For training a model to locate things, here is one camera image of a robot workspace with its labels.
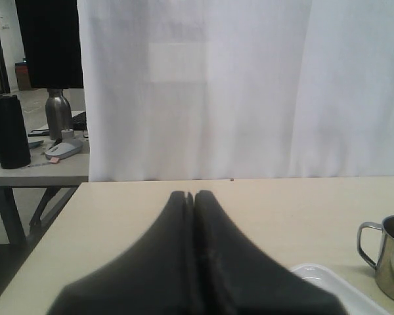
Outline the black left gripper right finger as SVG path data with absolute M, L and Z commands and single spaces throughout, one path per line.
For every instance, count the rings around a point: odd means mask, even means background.
M 211 191 L 195 196 L 193 232 L 206 314 L 346 314 L 335 295 L 260 250 Z

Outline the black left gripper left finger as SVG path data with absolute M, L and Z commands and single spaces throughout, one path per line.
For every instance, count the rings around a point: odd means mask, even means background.
M 49 314 L 196 314 L 192 195 L 172 192 L 126 251 L 60 292 Z

